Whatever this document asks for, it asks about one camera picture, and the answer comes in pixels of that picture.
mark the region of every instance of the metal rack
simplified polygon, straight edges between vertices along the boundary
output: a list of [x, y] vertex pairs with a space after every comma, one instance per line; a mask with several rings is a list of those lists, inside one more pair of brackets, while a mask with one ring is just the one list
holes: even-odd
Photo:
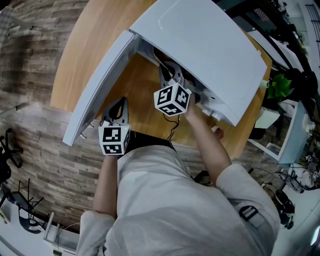
[[320, 57], [320, 16], [314, 4], [306, 4], [305, 7], [308, 10], [310, 15], [310, 21], [312, 22], [312, 25], [313, 25], [316, 42], [318, 46], [318, 54]]

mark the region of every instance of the black strap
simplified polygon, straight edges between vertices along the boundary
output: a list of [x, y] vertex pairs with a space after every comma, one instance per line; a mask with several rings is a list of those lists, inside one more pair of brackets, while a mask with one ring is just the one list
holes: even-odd
[[255, 216], [258, 213], [258, 210], [252, 206], [247, 205], [240, 209], [239, 214], [240, 216], [247, 222], [249, 221], [253, 216]]

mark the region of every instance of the white cabinet door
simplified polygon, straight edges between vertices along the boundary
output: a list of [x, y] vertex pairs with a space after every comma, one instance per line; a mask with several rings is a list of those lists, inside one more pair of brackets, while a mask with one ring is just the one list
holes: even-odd
[[213, 110], [237, 125], [267, 66], [221, 8], [211, 0], [157, 0], [130, 30], [200, 81], [219, 104]]
[[125, 30], [108, 50], [73, 111], [63, 137], [64, 143], [71, 146], [80, 133], [96, 118], [109, 91], [129, 63], [131, 56], [137, 51], [139, 41], [139, 37], [134, 33]]

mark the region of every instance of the white box lid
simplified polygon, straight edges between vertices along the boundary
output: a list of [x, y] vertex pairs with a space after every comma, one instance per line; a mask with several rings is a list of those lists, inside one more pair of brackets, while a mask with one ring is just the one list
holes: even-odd
[[188, 70], [240, 119], [267, 66], [211, 0], [158, 0], [130, 28]]

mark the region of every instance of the person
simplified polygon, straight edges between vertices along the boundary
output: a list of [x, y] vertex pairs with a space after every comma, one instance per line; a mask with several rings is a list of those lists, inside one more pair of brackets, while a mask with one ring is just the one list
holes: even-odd
[[76, 255], [271, 255], [280, 226], [272, 200], [231, 163], [193, 95], [184, 116], [215, 187], [194, 182], [168, 146], [107, 155], [93, 211], [81, 216]]

